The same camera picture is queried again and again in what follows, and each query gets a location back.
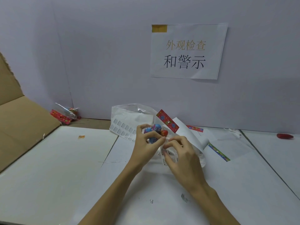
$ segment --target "hand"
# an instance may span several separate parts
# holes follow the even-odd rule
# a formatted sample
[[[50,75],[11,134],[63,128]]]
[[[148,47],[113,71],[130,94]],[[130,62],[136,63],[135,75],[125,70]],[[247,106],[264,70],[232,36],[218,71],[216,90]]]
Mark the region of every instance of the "hand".
[[[199,157],[187,138],[175,136],[163,146],[164,149],[169,147],[174,147],[177,151],[178,162],[174,163],[165,151],[163,151],[163,155],[178,182],[191,194],[197,192],[199,188],[207,186]]]
[[[166,137],[159,135],[155,131],[143,134],[142,130],[146,127],[151,127],[151,125],[143,124],[137,126],[137,137],[135,139],[135,145],[131,158],[128,162],[129,166],[138,168],[138,172],[142,170],[143,166],[149,162],[158,148],[166,141]],[[158,140],[154,144],[149,144],[147,139],[150,137],[156,137]]]

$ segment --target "left hand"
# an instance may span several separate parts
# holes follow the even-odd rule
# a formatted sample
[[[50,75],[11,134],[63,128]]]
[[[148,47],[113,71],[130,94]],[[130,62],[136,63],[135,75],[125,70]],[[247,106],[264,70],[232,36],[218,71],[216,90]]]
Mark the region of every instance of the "left hand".
[[[155,155],[155,152],[166,141],[166,137],[161,136],[155,131],[151,131],[143,134],[142,130],[151,125],[143,124],[137,126],[137,137],[135,139],[135,145],[132,155],[128,162],[129,166],[134,166],[138,169],[138,172],[149,162],[149,160]],[[150,137],[156,137],[158,140],[153,144],[148,144],[147,139]]]

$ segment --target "forearm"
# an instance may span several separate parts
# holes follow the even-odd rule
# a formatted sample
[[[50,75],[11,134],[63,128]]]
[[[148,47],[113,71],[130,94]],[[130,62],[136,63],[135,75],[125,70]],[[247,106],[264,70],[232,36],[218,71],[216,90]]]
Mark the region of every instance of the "forearm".
[[[217,192],[209,185],[199,187],[191,194],[204,211],[211,225],[240,225],[225,207]]]
[[[111,225],[129,185],[138,172],[136,167],[127,164],[79,225]]]

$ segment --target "finger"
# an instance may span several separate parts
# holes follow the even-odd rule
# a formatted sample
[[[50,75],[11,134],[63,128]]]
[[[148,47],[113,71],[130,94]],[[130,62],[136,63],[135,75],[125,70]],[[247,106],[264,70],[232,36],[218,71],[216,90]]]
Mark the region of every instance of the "finger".
[[[165,157],[165,161],[173,173],[173,171],[175,170],[176,164],[173,162],[170,155],[165,150],[163,150],[163,156]]]
[[[180,141],[183,146],[190,146],[190,142],[187,140],[185,136],[175,136],[172,137],[170,140],[177,140]]]
[[[169,147],[175,148],[175,150],[177,151],[178,155],[183,150],[182,146],[176,140],[172,140],[172,141],[167,142],[166,144],[164,144],[163,149],[167,149]]]
[[[155,143],[153,143],[153,147],[155,149],[155,151],[157,151],[157,149],[162,146],[164,143],[166,142],[166,137],[163,136],[160,139],[158,139]]]
[[[145,139],[149,139],[150,137],[155,137],[155,138],[157,138],[157,139],[160,139],[160,138],[162,138],[163,136],[160,135],[159,133],[157,133],[156,131],[152,130],[152,131],[147,132],[147,133],[144,134],[144,138],[145,138]]]
[[[149,125],[149,124],[138,125],[137,126],[137,135],[142,134],[142,130],[146,127],[151,127],[151,125]]]

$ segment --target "wrapped toy package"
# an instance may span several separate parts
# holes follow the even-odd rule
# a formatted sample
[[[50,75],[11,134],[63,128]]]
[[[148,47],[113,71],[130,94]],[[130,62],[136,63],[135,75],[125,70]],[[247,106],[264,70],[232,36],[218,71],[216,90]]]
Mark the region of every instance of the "wrapped toy package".
[[[167,130],[168,135],[166,136],[166,141],[174,136],[185,136],[198,155],[201,166],[205,166],[203,149],[209,143],[208,139],[204,136],[196,138],[191,130],[178,118],[172,120],[163,110],[157,112],[153,108],[141,104],[126,104],[112,107],[110,130],[132,143],[135,143],[137,126],[145,123],[151,126],[159,124],[162,131]],[[163,149],[160,147],[150,160],[150,163],[160,163],[163,164],[165,168],[168,166],[165,162],[162,150],[165,150],[174,162],[178,162],[178,155],[175,148],[170,147]]]

